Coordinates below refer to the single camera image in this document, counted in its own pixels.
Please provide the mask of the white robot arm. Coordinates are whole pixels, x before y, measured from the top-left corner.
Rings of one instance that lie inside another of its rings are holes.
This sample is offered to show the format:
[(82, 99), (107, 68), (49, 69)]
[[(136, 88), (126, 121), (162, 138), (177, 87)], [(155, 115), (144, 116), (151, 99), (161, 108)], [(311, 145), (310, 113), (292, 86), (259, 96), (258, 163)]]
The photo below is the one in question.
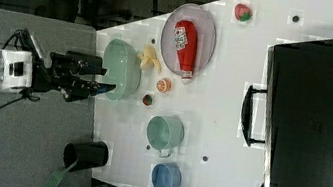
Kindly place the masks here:
[(87, 81), (83, 75), (103, 75), (106, 69), (99, 56), (67, 51), (51, 53), (51, 65), (35, 51), (10, 51), (0, 49), (0, 93), (18, 94), (22, 99), (36, 102), (37, 93), (58, 90), (66, 102), (87, 99), (110, 92), (114, 84)]

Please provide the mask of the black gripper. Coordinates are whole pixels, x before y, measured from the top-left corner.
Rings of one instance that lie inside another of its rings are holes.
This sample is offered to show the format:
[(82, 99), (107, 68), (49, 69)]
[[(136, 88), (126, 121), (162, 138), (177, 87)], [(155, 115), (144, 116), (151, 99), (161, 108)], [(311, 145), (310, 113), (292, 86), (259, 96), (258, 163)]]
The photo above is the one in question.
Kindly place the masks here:
[(115, 84), (91, 82), (81, 78), (81, 75), (106, 74), (107, 69), (102, 68), (103, 60), (99, 56), (67, 51), (65, 54), (51, 52), (50, 58), (52, 65), (49, 68), (41, 63), (33, 66), (33, 92), (58, 90), (63, 92), (66, 102), (73, 102), (116, 88)]

